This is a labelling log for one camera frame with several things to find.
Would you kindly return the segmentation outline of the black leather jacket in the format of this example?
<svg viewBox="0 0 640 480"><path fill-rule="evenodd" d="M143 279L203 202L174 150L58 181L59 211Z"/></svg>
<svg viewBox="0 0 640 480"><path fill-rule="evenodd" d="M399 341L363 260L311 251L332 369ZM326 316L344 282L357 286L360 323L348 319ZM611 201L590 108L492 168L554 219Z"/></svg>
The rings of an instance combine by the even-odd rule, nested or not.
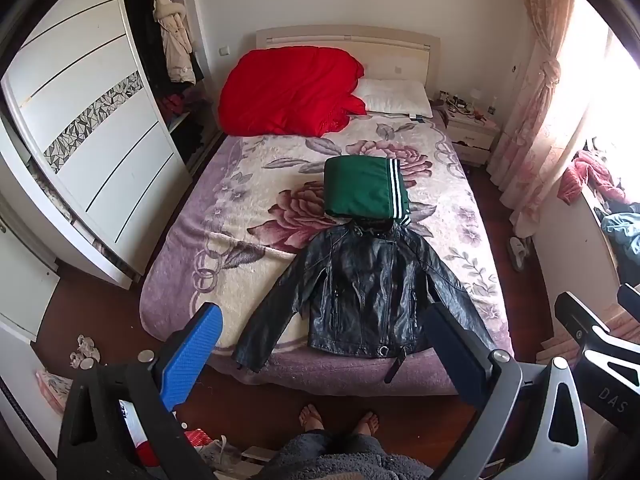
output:
<svg viewBox="0 0 640 480"><path fill-rule="evenodd" d="M248 319L232 359L259 372L301 314L309 318L310 348L390 359L384 380L392 382L407 356L431 348L434 306L494 344L462 281L422 236L393 221L349 221L318 233L296 255Z"/></svg>

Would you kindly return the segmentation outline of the pink clothes on windowsill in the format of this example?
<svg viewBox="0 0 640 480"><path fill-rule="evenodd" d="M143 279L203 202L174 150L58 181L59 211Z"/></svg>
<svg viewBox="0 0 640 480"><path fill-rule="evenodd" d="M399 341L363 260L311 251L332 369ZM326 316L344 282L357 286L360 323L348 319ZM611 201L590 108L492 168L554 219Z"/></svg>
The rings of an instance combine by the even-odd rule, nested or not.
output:
<svg viewBox="0 0 640 480"><path fill-rule="evenodd" d="M612 174L605 164L587 151L578 151L565 168L556 197L570 205L590 183L606 200L620 200L623 194L614 184Z"/></svg>

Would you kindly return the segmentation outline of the small shoes on floor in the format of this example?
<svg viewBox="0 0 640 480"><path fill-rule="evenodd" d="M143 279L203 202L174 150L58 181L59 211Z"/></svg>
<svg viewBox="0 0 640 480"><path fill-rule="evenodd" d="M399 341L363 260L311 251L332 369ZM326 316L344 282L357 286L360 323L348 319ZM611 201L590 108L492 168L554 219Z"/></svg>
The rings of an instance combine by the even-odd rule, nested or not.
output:
<svg viewBox="0 0 640 480"><path fill-rule="evenodd" d="M89 336L77 337L77 349L70 354L70 367L74 370L81 368L82 363L101 362L101 353L96 348L96 343Z"/></svg>

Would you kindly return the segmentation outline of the white slippers by curtain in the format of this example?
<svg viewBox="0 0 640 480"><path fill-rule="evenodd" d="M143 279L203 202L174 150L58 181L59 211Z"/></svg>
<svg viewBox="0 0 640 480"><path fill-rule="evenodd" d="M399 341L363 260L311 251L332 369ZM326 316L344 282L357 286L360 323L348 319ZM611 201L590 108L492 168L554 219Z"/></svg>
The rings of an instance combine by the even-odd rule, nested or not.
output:
<svg viewBox="0 0 640 480"><path fill-rule="evenodd" d="M523 272L529 256L529 248L526 240L522 240L517 236L511 236L508 241L508 254L512 268L516 272Z"/></svg>

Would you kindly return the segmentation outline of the floral plush bed blanket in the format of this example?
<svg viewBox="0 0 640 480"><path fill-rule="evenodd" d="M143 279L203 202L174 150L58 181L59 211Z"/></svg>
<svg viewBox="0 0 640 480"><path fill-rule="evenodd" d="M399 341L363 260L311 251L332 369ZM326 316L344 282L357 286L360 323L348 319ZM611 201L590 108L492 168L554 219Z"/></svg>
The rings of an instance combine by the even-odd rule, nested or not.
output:
<svg viewBox="0 0 640 480"><path fill-rule="evenodd" d="M153 337L181 330L204 302L221 307L224 330L209 358L247 385L275 384L318 396L426 396L452 393L431 350L409 356L391 382L390 362L311 349L296 316L265 367L242 370L231 355L259 301L299 249L333 219L323 210L330 157L397 159L408 190L411 227L469 293L494 343L510 349L506 305L480 211L445 119L370 114L338 133L230 136L195 185L142 287L140 320Z"/></svg>

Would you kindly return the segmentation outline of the person legs and feet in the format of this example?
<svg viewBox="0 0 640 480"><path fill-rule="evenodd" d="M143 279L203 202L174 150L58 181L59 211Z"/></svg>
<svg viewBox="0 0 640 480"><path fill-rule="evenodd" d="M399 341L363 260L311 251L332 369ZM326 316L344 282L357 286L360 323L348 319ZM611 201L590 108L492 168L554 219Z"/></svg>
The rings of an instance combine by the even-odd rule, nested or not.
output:
<svg viewBox="0 0 640 480"><path fill-rule="evenodd" d="M331 434L316 408L299 413L302 432L256 474L258 479L428 479L433 469L414 458L390 454L375 437L378 416L363 416L349 436Z"/></svg>

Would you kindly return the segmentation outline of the folded green striped jacket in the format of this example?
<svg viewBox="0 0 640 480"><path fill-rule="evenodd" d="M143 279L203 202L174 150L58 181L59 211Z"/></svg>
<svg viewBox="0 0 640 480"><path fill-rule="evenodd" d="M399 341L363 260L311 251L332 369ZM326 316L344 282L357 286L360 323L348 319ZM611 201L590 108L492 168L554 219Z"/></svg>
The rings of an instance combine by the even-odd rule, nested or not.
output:
<svg viewBox="0 0 640 480"><path fill-rule="evenodd" d="M323 170L324 211L332 217L410 222L399 160L364 155L331 157Z"/></svg>

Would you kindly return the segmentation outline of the pink floral curtain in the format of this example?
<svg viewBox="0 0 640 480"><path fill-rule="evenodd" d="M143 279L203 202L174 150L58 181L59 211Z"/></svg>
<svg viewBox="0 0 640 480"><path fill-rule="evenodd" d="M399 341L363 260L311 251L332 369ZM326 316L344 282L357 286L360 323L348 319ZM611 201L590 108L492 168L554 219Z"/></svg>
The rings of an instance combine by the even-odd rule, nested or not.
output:
<svg viewBox="0 0 640 480"><path fill-rule="evenodd" d="M518 238L538 230L539 209L564 164L570 142L555 141L544 128L562 68L559 61L575 0L524 0L535 37L533 52L512 113L487 170L511 211Z"/></svg>

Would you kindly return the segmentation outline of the white bedside nightstand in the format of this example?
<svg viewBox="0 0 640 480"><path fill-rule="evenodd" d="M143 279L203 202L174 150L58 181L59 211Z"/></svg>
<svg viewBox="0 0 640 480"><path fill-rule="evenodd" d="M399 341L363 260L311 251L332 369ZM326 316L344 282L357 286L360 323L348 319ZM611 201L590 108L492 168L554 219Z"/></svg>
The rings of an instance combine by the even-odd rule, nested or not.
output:
<svg viewBox="0 0 640 480"><path fill-rule="evenodd" d="M497 123L473 101L465 101L445 91L439 92L438 97L444 104L448 136L460 162L474 167L485 166L500 134Z"/></svg>

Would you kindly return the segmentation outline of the white sliding wardrobe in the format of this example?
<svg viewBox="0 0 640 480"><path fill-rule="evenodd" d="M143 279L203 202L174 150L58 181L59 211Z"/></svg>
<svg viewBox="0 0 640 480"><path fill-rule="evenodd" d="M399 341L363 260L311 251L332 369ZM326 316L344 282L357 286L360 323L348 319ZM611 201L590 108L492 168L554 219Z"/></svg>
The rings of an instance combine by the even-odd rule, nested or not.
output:
<svg viewBox="0 0 640 480"><path fill-rule="evenodd" d="M23 0L1 63L1 213L48 269L128 288L217 140L207 72L168 79L192 0Z"/></svg>

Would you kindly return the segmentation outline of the white pillow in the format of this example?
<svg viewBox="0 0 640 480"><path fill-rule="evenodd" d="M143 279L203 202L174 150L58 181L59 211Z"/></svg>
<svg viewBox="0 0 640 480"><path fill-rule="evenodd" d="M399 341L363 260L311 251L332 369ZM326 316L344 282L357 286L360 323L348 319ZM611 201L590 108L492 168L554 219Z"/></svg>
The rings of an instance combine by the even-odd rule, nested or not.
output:
<svg viewBox="0 0 640 480"><path fill-rule="evenodd" d="M354 92L368 112L432 118L425 88L419 81L361 78Z"/></svg>

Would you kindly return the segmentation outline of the red duvet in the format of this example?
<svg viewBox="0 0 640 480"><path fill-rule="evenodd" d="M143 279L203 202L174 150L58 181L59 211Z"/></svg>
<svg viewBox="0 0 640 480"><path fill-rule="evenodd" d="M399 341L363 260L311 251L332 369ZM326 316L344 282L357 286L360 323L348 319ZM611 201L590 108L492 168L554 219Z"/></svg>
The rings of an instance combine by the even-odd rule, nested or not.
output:
<svg viewBox="0 0 640 480"><path fill-rule="evenodd" d="M355 96L362 64L332 47L255 49L240 58L220 92L218 119L229 136L318 138L366 112Z"/></svg>

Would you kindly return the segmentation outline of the beige wooden headboard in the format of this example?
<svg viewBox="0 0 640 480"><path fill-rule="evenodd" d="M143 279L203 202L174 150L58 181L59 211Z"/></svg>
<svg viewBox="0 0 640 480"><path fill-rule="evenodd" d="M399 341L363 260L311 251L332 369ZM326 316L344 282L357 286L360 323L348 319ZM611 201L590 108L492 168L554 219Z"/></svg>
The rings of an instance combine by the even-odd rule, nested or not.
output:
<svg viewBox="0 0 640 480"><path fill-rule="evenodd" d="M299 25L261 29L256 48L316 46L342 49L358 60L370 79L414 80L434 99L442 42L408 30L362 25Z"/></svg>

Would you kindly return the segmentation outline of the beige hanging coat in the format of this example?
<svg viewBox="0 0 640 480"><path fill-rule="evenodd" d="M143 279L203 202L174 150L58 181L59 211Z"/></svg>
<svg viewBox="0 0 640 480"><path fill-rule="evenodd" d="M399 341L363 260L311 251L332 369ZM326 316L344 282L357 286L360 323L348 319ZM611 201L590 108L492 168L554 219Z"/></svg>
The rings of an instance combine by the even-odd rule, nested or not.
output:
<svg viewBox="0 0 640 480"><path fill-rule="evenodd" d="M174 84L196 84L186 8L174 0L154 0L154 21L160 25L167 73Z"/></svg>

